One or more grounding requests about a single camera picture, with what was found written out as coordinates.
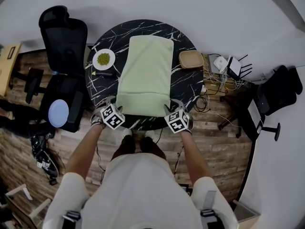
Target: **light green towel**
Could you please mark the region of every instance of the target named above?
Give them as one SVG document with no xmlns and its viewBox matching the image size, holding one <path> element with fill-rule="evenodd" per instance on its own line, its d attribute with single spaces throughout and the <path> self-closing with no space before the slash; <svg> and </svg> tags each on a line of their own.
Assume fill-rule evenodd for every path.
<svg viewBox="0 0 305 229">
<path fill-rule="evenodd" d="M 119 79 L 116 105 L 123 114 L 166 116 L 170 106 L 173 41 L 158 36 L 133 36 Z"/>
</svg>

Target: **white shirt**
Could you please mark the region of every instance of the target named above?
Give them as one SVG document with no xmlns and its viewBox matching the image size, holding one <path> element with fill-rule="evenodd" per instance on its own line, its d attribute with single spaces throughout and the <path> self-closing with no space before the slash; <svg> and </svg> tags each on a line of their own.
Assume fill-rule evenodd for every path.
<svg viewBox="0 0 305 229">
<path fill-rule="evenodd" d="M 91 198 L 80 175 L 65 174 L 43 228 L 61 229 L 62 215 L 78 210 L 77 228 L 82 229 L 202 229 L 200 210 L 209 190 L 217 191 L 213 209 L 225 228 L 238 228 L 213 179 L 197 180 L 189 197 L 164 159 L 144 153 L 123 155 L 107 166 L 102 185 Z"/>
</svg>

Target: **black strap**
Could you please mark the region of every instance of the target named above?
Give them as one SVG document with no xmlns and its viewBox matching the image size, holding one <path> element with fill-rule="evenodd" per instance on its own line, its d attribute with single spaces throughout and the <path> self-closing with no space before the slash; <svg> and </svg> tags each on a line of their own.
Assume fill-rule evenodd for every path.
<svg viewBox="0 0 305 229">
<path fill-rule="evenodd" d="M 209 190 L 206 193 L 203 209 L 200 211 L 203 227 L 207 225 L 209 229 L 224 229 L 221 219 L 215 214 L 213 208 L 216 191 Z"/>
<path fill-rule="evenodd" d="M 78 211 L 69 210 L 64 218 L 62 229 L 75 229 L 76 223 L 81 219 L 81 214 Z"/>
</svg>

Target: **shoe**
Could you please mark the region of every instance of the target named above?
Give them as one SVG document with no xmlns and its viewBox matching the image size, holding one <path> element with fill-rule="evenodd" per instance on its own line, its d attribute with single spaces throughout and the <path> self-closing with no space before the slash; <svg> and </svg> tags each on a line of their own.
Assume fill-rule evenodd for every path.
<svg viewBox="0 0 305 229">
<path fill-rule="evenodd" d="M 132 131 L 131 131 L 131 129 L 125 128 L 125 129 L 123 130 L 123 134 L 122 134 L 123 139 L 124 139 L 124 137 L 126 137 L 127 135 L 131 135 L 131 136 L 132 136 Z"/>
<path fill-rule="evenodd" d="M 155 137 L 154 131 L 147 131 L 145 137 L 150 137 L 153 140 Z"/>
</svg>

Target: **black office chair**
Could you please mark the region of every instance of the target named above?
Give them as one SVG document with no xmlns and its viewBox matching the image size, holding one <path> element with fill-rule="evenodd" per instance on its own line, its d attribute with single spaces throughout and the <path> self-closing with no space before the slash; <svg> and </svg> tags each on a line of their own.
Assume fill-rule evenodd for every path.
<svg viewBox="0 0 305 229">
<path fill-rule="evenodd" d="M 84 78 L 87 26 L 83 21 L 70 19 L 66 7 L 55 6 L 42 13 L 39 27 L 50 68 L 60 74 L 54 75 L 44 89 L 39 87 L 43 72 L 30 69 L 25 88 L 27 103 L 34 94 L 44 93 L 40 111 L 42 118 L 48 121 L 50 105 L 57 99 L 64 100 L 69 107 L 69 116 L 61 129 L 76 132 L 83 107 L 91 103 Z"/>
<path fill-rule="evenodd" d="M 236 137 L 241 136 L 242 128 L 248 137 L 255 141 L 261 130 L 274 132 L 275 141 L 278 140 L 281 125 L 278 123 L 277 128 L 264 127 L 265 115 L 271 115 L 275 111 L 292 105 L 296 102 L 296 93 L 300 94 L 303 90 L 302 83 L 297 74 L 296 68 L 288 70 L 285 66 L 280 66 L 274 75 L 264 84 L 254 85 L 246 93 L 240 93 L 238 96 L 238 104 L 235 104 L 228 97 L 221 97 L 220 101 L 226 101 L 235 111 L 234 116 L 229 119 L 230 122 L 238 118 L 238 134 Z M 258 126 L 253 124 L 248 107 L 251 101 L 254 100 L 261 120 Z M 222 130 L 230 122 L 226 121 L 218 126 Z"/>
</svg>

